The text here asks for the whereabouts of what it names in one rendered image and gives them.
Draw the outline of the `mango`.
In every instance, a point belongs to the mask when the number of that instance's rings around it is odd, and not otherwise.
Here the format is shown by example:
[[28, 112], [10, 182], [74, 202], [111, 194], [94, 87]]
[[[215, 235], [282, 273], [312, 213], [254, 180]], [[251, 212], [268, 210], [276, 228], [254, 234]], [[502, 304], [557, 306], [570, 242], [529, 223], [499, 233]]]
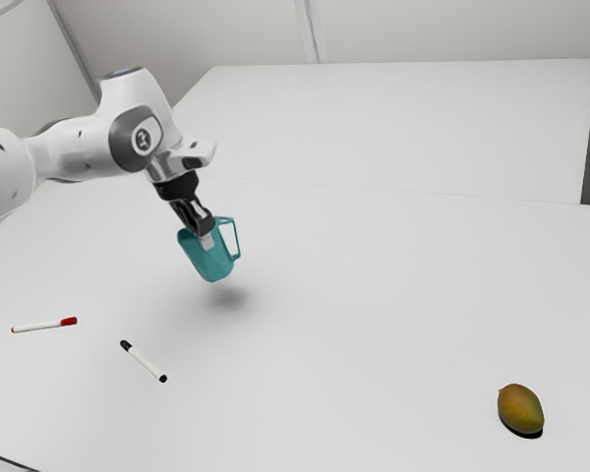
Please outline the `mango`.
[[523, 435], [539, 434], [545, 416], [539, 397], [525, 385], [510, 383], [499, 390], [498, 413], [506, 426]]

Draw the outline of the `white marker with black cap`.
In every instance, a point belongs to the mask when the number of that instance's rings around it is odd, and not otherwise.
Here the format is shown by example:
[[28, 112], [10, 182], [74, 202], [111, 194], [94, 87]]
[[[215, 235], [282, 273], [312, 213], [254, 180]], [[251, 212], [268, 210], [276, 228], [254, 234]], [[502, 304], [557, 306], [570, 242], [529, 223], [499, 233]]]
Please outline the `white marker with black cap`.
[[167, 375], [159, 368], [157, 368], [153, 362], [151, 362], [142, 352], [140, 352], [133, 344], [126, 339], [119, 341], [121, 348], [127, 352], [136, 362], [138, 362], [148, 373], [153, 376], [157, 381], [165, 384], [168, 381]]

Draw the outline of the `white marker with red cap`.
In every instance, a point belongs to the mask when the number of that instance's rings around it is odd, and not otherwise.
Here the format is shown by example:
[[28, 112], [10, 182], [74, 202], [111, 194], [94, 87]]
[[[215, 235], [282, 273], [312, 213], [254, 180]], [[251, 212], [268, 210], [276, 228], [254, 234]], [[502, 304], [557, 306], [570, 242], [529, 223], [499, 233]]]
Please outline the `white marker with red cap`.
[[45, 330], [56, 327], [63, 327], [69, 325], [76, 325], [78, 323], [77, 317], [68, 317], [60, 320], [45, 321], [33, 324], [19, 324], [11, 327], [12, 333], [23, 333], [36, 330]]

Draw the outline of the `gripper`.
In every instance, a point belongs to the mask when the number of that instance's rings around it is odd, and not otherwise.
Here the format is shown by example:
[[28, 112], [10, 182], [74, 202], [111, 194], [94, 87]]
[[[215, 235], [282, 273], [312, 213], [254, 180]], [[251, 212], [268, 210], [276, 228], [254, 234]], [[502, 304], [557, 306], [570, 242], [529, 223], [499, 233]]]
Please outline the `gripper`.
[[196, 198], [199, 177], [194, 170], [164, 182], [153, 184], [159, 197], [169, 205], [199, 240], [204, 251], [213, 248], [211, 232], [214, 228], [212, 213]]

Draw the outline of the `teal faceted mug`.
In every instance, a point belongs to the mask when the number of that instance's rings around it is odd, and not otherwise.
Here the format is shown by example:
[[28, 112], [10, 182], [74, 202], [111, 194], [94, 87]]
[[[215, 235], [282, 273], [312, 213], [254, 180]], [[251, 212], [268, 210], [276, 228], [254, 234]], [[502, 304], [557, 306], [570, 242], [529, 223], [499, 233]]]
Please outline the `teal faceted mug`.
[[[177, 242], [190, 260], [199, 276], [207, 282], [226, 278], [241, 257], [235, 219], [229, 216], [215, 216], [214, 226], [208, 234], [197, 236], [188, 228], [177, 232]], [[236, 252], [230, 253], [222, 237], [220, 227], [231, 225], [234, 232]]]

